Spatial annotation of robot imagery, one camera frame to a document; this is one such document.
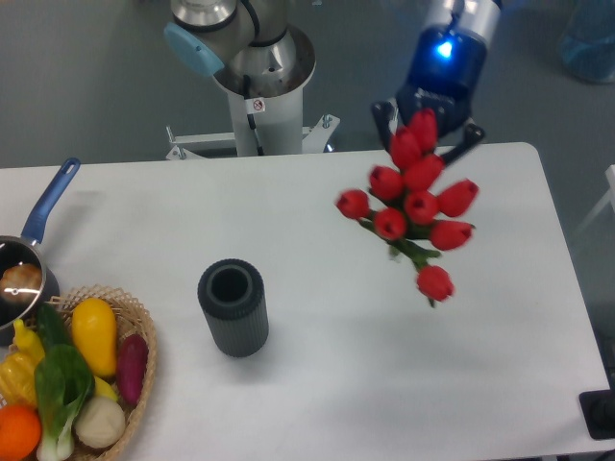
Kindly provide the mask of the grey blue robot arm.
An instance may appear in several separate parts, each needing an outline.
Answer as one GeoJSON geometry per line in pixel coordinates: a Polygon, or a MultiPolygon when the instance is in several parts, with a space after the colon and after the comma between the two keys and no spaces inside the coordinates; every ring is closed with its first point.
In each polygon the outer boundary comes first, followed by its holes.
{"type": "MultiPolygon", "coordinates": [[[[439,136],[462,134],[446,163],[483,141],[471,106],[501,8],[498,1],[430,3],[404,83],[393,98],[371,106],[383,145],[423,109],[433,110],[439,136]]],[[[186,67],[226,92],[233,122],[229,135],[171,137],[173,157],[191,158],[220,143],[232,143],[241,157],[329,151],[339,121],[326,114],[313,127],[303,123],[315,53],[288,22],[284,1],[174,1],[170,9],[166,43],[186,67]]]]}

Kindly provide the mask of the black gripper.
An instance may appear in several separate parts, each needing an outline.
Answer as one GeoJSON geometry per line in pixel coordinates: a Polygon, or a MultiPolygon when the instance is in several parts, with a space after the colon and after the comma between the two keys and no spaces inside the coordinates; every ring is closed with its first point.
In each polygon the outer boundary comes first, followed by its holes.
{"type": "MultiPolygon", "coordinates": [[[[421,109],[432,109],[440,137],[457,131],[472,114],[472,98],[487,55],[483,41],[444,26],[430,26],[419,36],[409,72],[395,98],[374,102],[371,114],[383,149],[390,151],[402,121],[421,109]]],[[[461,140],[441,154],[445,166],[457,162],[485,139],[485,130],[466,123],[461,140]]]]}

